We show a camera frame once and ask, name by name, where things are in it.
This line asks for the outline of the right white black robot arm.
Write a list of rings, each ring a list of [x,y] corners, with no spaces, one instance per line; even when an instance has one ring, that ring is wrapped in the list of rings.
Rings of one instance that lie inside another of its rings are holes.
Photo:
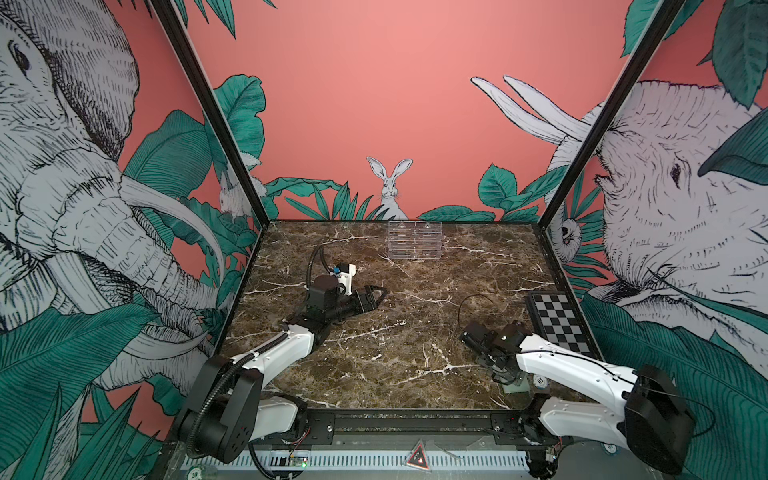
[[[526,450],[534,478],[552,478],[560,450],[576,439],[627,449],[668,475],[683,472],[696,419],[662,370],[605,363],[515,324],[496,332],[471,322],[459,339],[503,386],[539,375],[585,396],[578,402],[536,393],[525,409],[512,414],[510,424],[494,429],[494,435]]]

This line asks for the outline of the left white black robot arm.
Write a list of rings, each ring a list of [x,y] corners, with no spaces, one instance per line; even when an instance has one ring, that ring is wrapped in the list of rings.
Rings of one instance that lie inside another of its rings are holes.
[[[317,350],[333,326],[376,310],[388,294],[375,285],[354,290],[339,274],[320,275],[280,334],[234,357],[208,359],[171,429],[186,456],[229,463],[251,440],[291,430],[301,403],[281,396],[262,400],[263,387]]]

